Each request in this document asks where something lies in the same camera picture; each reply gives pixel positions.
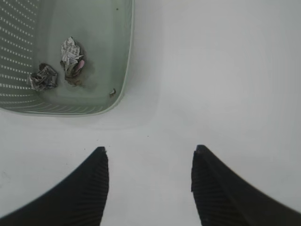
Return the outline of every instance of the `ribbed black rubber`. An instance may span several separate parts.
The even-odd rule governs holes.
[[[99,147],[59,185],[0,219],[0,226],[99,226],[108,191],[108,157]]]
[[[301,226],[301,214],[252,187],[203,145],[191,177],[203,226]]]

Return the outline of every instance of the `white surface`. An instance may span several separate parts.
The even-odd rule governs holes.
[[[118,107],[75,119],[0,112],[0,215],[105,146],[104,226],[197,226],[197,144],[301,211],[300,11],[297,0],[137,0],[132,78]]]

